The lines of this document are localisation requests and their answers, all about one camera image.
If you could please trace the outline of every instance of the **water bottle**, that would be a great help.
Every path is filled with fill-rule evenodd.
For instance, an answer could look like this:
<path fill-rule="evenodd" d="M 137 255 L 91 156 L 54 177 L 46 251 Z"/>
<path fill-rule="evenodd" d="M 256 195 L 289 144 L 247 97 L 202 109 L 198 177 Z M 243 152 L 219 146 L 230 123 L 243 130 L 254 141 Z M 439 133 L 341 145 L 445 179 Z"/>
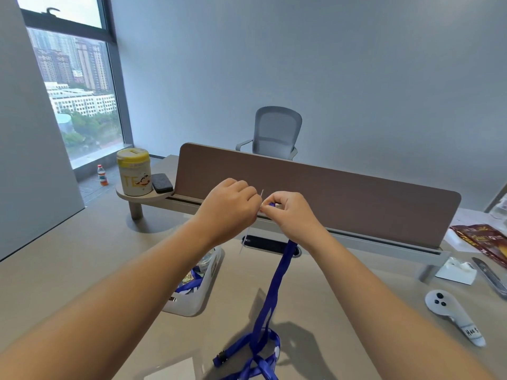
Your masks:
<path fill-rule="evenodd" d="M 98 181 L 100 181 L 100 185 L 108 185 L 107 177 L 105 177 L 105 169 L 102 167 L 102 164 L 97 165 L 97 174 Z"/>
<path fill-rule="evenodd" d="M 493 208 L 491 208 L 489 214 L 495 219 L 507 220 L 507 194 L 505 194 L 504 197 L 501 198 L 499 203 L 497 203 Z"/>

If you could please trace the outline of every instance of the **floor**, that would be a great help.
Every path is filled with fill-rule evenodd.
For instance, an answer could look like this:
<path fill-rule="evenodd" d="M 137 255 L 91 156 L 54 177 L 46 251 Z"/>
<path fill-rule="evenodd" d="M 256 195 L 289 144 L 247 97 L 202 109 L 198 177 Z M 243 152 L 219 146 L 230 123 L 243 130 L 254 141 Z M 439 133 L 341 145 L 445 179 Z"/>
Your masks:
<path fill-rule="evenodd" d="M 150 158 L 151 165 L 154 165 L 160 161 L 160 159 Z M 79 181 L 79 191 L 81 191 L 81 196 L 83 197 L 83 201 L 85 205 L 90 205 L 90 202 L 104 193 L 108 192 L 110 189 L 115 189 L 115 185 L 120 182 L 120 172 L 118 170 L 117 165 L 113 165 L 110 168 L 105 169 L 105 176 L 107 177 L 107 181 L 109 185 L 100 185 L 98 181 L 97 175 L 92 175 L 84 180 Z"/>

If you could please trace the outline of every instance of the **brown divider panel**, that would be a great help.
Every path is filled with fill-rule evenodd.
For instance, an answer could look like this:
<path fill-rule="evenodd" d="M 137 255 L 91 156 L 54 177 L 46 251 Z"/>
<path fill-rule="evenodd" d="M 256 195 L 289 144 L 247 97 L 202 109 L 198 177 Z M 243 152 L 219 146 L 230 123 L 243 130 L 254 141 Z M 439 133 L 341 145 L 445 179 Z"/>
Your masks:
<path fill-rule="evenodd" d="M 438 247 L 458 208 L 457 192 L 187 143 L 175 194 L 205 198 L 228 177 L 264 190 L 301 192 L 327 228 Z"/>

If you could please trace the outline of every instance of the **white controller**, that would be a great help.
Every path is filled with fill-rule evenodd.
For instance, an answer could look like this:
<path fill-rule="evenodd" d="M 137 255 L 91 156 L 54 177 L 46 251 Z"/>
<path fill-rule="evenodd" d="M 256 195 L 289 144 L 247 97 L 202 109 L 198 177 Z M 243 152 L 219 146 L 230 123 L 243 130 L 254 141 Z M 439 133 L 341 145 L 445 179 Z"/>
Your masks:
<path fill-rule="evenodd" d="M 486 340 L 453 295 L 447 291 L 435 289 L 426 294 L 424 301 L 433 313 L 450 318 L 474 345 L 486 346 Z"/>

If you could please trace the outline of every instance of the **chair backrest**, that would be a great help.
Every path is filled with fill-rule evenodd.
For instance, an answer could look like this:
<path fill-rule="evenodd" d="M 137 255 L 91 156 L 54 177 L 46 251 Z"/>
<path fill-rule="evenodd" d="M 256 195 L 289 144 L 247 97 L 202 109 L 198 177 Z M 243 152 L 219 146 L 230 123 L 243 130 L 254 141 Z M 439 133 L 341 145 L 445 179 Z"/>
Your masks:
<path fill-rule="evenodd" d="M 252 152 L 288 159 L 294 149 L 303 118 L 292 109 L 265 106 L 255 115 Z"/>

